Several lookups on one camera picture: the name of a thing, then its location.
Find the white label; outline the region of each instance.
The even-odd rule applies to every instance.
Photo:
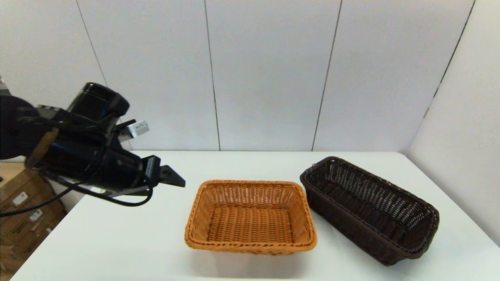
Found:
[[[23,203],[26,199],[28,199],[28,195],[23,191],[21,194],[16,196],[14,200],[12,200],[12,203],[14,203],[14,205],[17,207],[21,205],[21,203]]]
[[[38,218],[40,218],[40,216],[43,214],[44,212],[42,212],[42,210],[38,209],[36,210],[32,215],[29,216],[29,220],[31,222],[36,222],[38,220]]]

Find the white table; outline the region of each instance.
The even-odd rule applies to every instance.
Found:
[[[160,157],[163,165],[170,165],[186,179],[186,187],[158,185],[151,201],[140,207],[119,206],[85,196],[12,281],[156,281],[206,277],[444,281],[500,277],[500,248],[402,154],[134,153]],[[419,259],[383,266],[314,212],[318,243],[308,252],[289,256],[252,255],[194,250],[184,243],[186,222],[202,182],[238,179],[300,183],[300,174],[326,156],[352,162],[434,205],[440,213],[440,224],[429,250]],[[132,196],[126,198],[137,200]]]

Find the robotic arm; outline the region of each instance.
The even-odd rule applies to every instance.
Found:
[[[26,156],[24,165],[40,171],[68,189],[124,206],[140,206],[153,195],[158,183],[184,187],[186,182],[160,158],[146,158],[126,151],[120,142],[147,131],[145,121],[130,120],[116,125],[129,103],[119,93],[89,82],[67,110],[39,105],[14,96],[0,95],[0,159]],[[105,190],[96,193],[82,186]],[[116,200],[120,195],[146,196],[138,203]],[[34,210],[0,213],[0,217]]]

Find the orange wicker basket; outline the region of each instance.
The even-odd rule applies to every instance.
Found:
[[[311,250],[317,237],[300,185],[209,180],[199,187],[184,240],[194,249],[290,255]]]

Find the brown wicker basket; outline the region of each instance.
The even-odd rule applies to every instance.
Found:
[[[184,240],[194,249],[289,255],[311,250],[317,238],[300,185],[210,180],[199,187]]]
[[[311,209],[386,266],[422,256],[438,229],[432,205],[343,159],[323,159],[300,181]]]

